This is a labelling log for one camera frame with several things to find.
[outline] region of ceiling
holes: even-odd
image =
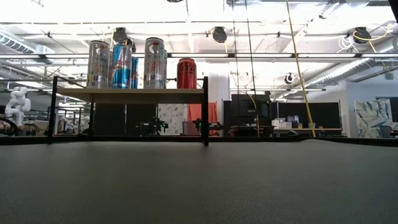
[[[88,53],[91,40],[111,42],[116,27],[125,27],[137,47],[144,52],[148,37],[165,40],[168,52],[225,53],[225,52],[293,52],[292,38],[284,2],[267,1],[237,4],[234,8],[225,0],[185,0],[170,3],[166,0],[103,2],[97,0],[12,0],[1,3],[0,30],[15,34],[21,40],[46,45],[56,54]],[[398,32],[395,17],[389,6],[367,6],[363,0],[350,4],[328,4],[325,1],[291,3],[293,32],[298,52],[336,53],[341,50],[339,41],[348,31],[365,26],[372,37],[389,33],[374,41],[377,45]],[[215,26],[225,27],[227,43],[218,44],[211,38]],[[354,44],[361,52],[369,44]],[[8,54],[9,50],[0,48]],[[139,70],[143,71],[143,60]],[[288,73],[297,74],[293,62],[238,62],[228,63],[229,73],[254,74],[256,84],[281,86]],[[301,63],[304,77],[321,72],[331,63]],[[169,76],[177,61],[169,61]],[[43,73],[43,67],[27,67]],[[57,67],[48,67],[55,71]],[[87,67],[62,67],[62,75],[85,77]],[[205,75],[206,63],[198,62],[198,76]],[[246,80],[250,86],[252,79]]]

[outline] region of wooden shelf board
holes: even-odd
[[[203,89],[87,89],[59,88],[59,94],[95,103],[202,103]]]

